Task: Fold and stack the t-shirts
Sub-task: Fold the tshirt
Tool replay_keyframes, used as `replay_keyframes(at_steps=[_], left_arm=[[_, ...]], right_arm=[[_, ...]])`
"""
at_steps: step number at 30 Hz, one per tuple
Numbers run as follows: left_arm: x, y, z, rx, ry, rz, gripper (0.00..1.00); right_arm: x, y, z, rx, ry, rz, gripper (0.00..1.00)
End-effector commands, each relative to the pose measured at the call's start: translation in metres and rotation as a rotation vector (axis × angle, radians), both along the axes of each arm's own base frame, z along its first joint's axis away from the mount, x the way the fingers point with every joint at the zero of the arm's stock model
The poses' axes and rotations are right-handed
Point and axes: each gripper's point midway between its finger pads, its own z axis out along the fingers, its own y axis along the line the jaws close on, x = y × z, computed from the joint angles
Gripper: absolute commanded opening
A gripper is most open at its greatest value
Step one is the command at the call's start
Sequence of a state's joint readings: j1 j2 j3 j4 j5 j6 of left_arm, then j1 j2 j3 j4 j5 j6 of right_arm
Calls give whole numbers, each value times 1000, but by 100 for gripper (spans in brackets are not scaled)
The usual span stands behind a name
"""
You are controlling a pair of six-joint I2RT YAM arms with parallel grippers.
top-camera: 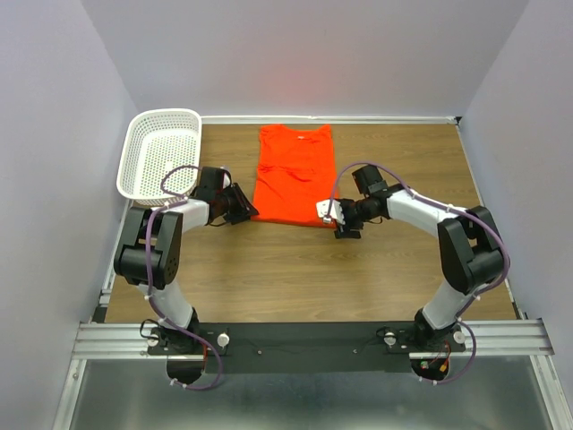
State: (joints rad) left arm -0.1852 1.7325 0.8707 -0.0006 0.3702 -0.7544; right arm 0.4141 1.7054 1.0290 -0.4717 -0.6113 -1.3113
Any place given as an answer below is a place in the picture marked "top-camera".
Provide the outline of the orange t shirt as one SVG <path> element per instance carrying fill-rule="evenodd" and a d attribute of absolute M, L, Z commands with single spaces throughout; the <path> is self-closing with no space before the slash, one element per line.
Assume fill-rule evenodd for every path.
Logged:
<path fill-rule="evenodd" d="M 333 228 L 317 215 L 337 177 L 331 127 L 296 130 L 285 125 L 260 129 L 260 156 L 252 203 L 255 221 Z"/>

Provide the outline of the white perforated plastic basket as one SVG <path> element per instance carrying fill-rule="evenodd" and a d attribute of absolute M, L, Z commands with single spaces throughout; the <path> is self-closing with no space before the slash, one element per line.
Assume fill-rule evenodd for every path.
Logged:
<path fill-rule="evenodd" d="M 116 189 L 144 206 L 188 194 L 198 176 L 201 117 L 188 108 L 152 109 L 128 125 Z"/>

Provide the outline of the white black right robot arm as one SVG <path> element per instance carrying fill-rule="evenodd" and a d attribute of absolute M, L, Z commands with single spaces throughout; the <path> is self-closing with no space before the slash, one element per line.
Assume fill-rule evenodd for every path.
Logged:
<path fill-rule="evenodd" d="M 366 222 L 387 219 L 405 222 L 437 239 L 443 281 L 417 311 L 409 332 L 416 347 L 433 350 L 482 293 L 507 278 L 509 252 L 485 207 L 467 209 L 433 200 L 401 178 L 389 185 L 383 178 L 388 170 L 378 164 L 354 167 L 353 179 L 362 199 L 331 195 L 317 203 L 317 214 L 324 223 L 334 224 L 337 238 L 358 238 Z"/>

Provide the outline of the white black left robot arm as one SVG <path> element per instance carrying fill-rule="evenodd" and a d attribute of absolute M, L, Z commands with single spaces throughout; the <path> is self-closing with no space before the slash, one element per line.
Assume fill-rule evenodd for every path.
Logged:
<path fill-rule="evenodd" d="M 158 207 L 128 210 L 115 250 L 115 274 L 144 294 L 176 352 L 190 353 L 198 344 L 210 349 L 176 281 L 183 234 L 211 227 L 219 218 L 225 225 L 245 222 L 258 211 L 226 168 L 183 165 L 166 173 L 159 188 L 167 199 Z"/>

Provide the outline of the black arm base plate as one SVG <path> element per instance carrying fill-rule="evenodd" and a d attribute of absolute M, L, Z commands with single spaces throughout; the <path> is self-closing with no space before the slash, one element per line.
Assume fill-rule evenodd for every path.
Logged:
<path fill-rule="evenodd" d="M 314 374 L 412 370 L 443 378 L 466 349 L 457 325 L 428 334 L 414 322 L 192 323 L 193 336 L 153 323 L 142 337 L 178 379 L 212 374 Z"/>

